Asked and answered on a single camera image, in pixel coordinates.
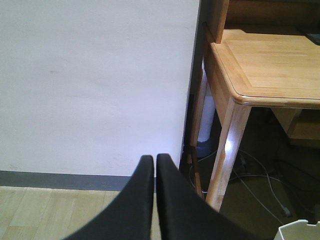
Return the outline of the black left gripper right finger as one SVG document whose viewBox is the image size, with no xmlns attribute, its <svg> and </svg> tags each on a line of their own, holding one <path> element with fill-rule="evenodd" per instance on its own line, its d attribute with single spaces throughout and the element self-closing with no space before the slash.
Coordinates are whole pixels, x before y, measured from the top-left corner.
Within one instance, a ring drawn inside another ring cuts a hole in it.
<svg viewBox="0 0 320 240">
<path fill-rule="evenodd" d="M 167 153 L 156 157 L 156 198 L 163 240 L 250 239 L 196 194 Z"/>
</svg>

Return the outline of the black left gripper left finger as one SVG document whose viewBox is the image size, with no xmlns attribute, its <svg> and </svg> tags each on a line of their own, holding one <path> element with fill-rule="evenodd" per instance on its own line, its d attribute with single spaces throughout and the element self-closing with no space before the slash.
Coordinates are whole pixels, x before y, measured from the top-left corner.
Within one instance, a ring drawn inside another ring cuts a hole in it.
<svg viewBox="0 0 320 240">
<path fill-rule="evenodd" d="M 149 240 L 154 203 L 154 160 L 141 156 L 123 190 L 67 240 Z"/>
</svg>

